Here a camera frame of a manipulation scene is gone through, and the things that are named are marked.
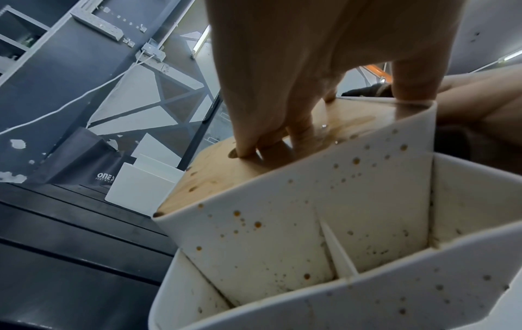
wooden lid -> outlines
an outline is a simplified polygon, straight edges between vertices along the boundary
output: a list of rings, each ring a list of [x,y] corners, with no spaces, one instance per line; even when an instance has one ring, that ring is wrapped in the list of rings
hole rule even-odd
[[[290,147],[281,142],[249,158],[232,158],[235,139],[218,142],[201,151],[154,216],[162,216],[205,200],[257,176],[288,165],[338,143],[349,143],[361,134],[388,126],[427,107],[389,101],[323,101],[312,111],[314,128]]]

gray ceiling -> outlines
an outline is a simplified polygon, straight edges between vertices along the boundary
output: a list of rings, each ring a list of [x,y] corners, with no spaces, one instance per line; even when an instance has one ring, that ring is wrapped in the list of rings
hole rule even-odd
[[[473,71],[522,48],[522,0],[470,0],[449,74]],[[522,63],[522,55],[509,65]]]

tube light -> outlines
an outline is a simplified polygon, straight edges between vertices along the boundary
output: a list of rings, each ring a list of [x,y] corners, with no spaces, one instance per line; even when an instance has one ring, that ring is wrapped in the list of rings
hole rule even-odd
[[[513,54],[509,54],[508,56],[502,58],[501,61],[502,61],[502,62],[509,61],[509,60],[511,60],[512,58],[517,57],[518,55],[522,55],[522,49],[519,50],[519,51],[517,51],[517,52],[514,52]]]
[[[201,47],[203,47],[203,44],[205,43],[205,41],[207,41],[209,33],[210,33],[210,26],[207,26],[205,31],[203,31],[203,34],[198,39],[196,45],[194,46],[194,49],[192,49],[192,55],[190,57],[192,57],[193,59],[196,58],[196,55],[201,50]]]

orange beam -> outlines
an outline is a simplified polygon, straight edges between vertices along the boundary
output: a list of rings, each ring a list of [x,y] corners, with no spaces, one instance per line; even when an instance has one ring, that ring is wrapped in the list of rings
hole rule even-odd
[[[366,69],[368,69],[368,71],[370,71],[374,75],[376,75],[378,77],[384,77],[386,79],[387,83],[391,83],[392,82],[391,75],[389,75],[386,72],[384,72],[381,69],[379,69],[378,66],[372,64],[372,65],[365,65],[364,67]]]

white cable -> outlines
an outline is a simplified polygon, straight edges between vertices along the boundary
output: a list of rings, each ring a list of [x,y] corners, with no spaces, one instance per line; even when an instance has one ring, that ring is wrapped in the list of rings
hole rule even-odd
[[[137,65],[142,65],[143,63],[149,61],[151,58],[154,57],[154,56],[151,56],[151,57],[149,57],[148,59],[146,59],[145,61],[142,61],[142,62],[139,62],[139,63],[138,63],[138,61],[140,60],[140,58],[141,58],[141,56],[143,55],[143,53],[144,53],[144,52],[141,52],[141,54],[140,54],[140,56],[138,57],[138,59],[136,60],[136,62],[134,62],[134,64],[131,65],[130,68],[128,68],[128,69],[126,69],[125,71],[123,71],[122,73],[118,74],[116,77],[114,77],[113,79],[109,80],[108,82],[106,82],[106,83],[104,83],[104,84],[102,84],[102,85],[100,85],[100,86],[98,86],[98,87],[96,87],[96,88],[93,88],[93,89],[91,89],[90,91],[85,92],[83,95],[81,95],[80,97],[75,98],[75,99],[72,100],[72,101],[69,101],[69,102],[65,103],[65,104],[62,105],[58,110],[55,110],[55,111],[50,112],[50,113],[48,113],[48,114],[45,114],[45,115],[43,115],[43,116],[41,116],[41,117],[38,117],[38,118],[36,118],[36,119],[34,119],[34,120],[31,120],[31,121],[28,121],[28,122],[26,122],[26,123],[23,123],[23,124],[16,125],[16,126],[13,126],[13,127],[11,127],[11,128],[8,128],[8,129],[6,129],[6,130],[0,132],[0,135],[3,135],[3,134],[5,134],[5,133],[8,133],[8,132],[10,132],[10,131],[12,131],[12,130],[15,130],[15,129],[18,129],[18,128],[20,128],[20,127],[24,127],[24,126],[30,125],[30,124],[32,124],[32,123],[36,123],[37,121],[40,121],[40,120],[42,120],[42,119],[44,119],[44,118],[47,118],[47,117],[49,117],[49,116],[51,116],[51,115],[57,114],[58,112],[60,112],[60,111],[62,111],[63,109],[67,108],[67,107],[68,107],[69,105],[71,105],[72,103],[78,101],[79,99],[84,98],[86,95],[88,95],[88,94],[90,94],[90,93],[92,93],[92,92],[94,92],[94,91],[96,91],[96,90],[98,90],[98,89],[100,89],[100,88],[102,88],[102,87],[107,86],[108,84],[112,83],[113,81],[117,80],[118,78],[122,77],[124,74],[126,74],[127,72],[129,72],[132,68],[136,67]]]

